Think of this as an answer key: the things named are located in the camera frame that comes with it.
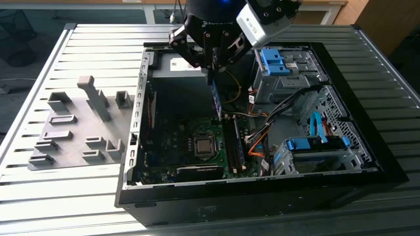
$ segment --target green motherboard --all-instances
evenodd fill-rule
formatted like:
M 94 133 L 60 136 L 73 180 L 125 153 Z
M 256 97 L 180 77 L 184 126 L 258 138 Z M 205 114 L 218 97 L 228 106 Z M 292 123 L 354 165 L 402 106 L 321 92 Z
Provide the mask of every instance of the green motherboard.
M 240 140 L 248 134 L 245 117 L 237 118 Z M 222 179 L 256 177 L 257 157 L 245 154 L 240 170 L 229 165 L 222 124 L 217 118 L 162 119 L 160 130 L 153 130 L 153 148 L 144 153 L 141 180 L 145 184 L 184 182 L 178 169 L 189 167 L 222 168 Z

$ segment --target desk leg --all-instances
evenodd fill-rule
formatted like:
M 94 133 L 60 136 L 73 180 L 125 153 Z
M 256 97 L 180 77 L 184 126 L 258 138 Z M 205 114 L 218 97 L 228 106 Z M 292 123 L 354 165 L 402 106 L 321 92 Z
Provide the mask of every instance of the desk leg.
M 340 12 L 341 5 L 332 5 L 321 21 L 321 25 L 332 25 Z
M 142 4 L 145 23 L 156 24 L 154 22 L 154 5 L 153 4 Z

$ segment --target motherboard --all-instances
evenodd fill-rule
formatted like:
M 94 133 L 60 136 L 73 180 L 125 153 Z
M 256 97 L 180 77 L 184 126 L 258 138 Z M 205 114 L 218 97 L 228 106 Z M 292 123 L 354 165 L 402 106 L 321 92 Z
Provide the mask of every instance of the motherboard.
M 256 177 L 258 159 L 245 156 L 245 117 L 161 119 L 156 138 L 148 142 L 142 168 L 137 174 L 145 184 Z

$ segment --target blue latch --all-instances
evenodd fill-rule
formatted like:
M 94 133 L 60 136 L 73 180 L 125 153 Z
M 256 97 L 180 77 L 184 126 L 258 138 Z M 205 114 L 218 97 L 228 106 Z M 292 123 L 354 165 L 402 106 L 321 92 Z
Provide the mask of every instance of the blue latch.
M 290 70 L 288 70 L 284 65 L 269 65 L 266 67 L 266 74 L 268 75 L 289 75 Z
M 284 57 L 280 56 L 277 49 L 261 49 L 261 57 L 266 66 L 282 65 Z
M 346 146 L 346 148 L 349 148 L 349 147 L 352 146 L 352 143 L 350 143 L 348 137 L 346 137 L 346 136 L 342 136 L 341 139 L 342 139 L 344 145 Z
M 310 144 L 309 144 L 308 139 L 292 139 L 290 142 L 293 143 L 294 150 L 310 149 Z
M 277 49 L 261 49 L 261 58 L 266 66 L 268 75 L 289 75 L 290 71 L 282 63 L 284 57 Z
M 318 112 L 312 112 L 312 115 L 310 115 L 310 136 L 320 136 L 321 143 L 328 142 L 325 134 L 324 134 L 322 118 Z
M 288 145 L 289 150 L 292 151 L 294 149 L 294 146 L 289 140 L 286 140 L 286 145 Z

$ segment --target slotted aluminum surface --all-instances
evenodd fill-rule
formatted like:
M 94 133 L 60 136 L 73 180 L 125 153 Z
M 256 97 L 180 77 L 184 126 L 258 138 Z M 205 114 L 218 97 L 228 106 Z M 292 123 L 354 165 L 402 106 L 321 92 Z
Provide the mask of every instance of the slotted aluminum surface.
M 38 172 L 26 169 L 49 112 L 49 93 L 81 94 L 76 78 L 92 75 L 105 96 L 118 90 L 133 94 L 142 43 L 166 42 L 172 28 L 78 25 L 64 30 L 0 147 L 0 235 L 418 235 L 418 97 L 352 27 L 293 26 L 281 41 L 325 44 L 410 179 L 393 191 L 372 194 L 337 210 L 145 229 L 113 207 L 117 164 Z

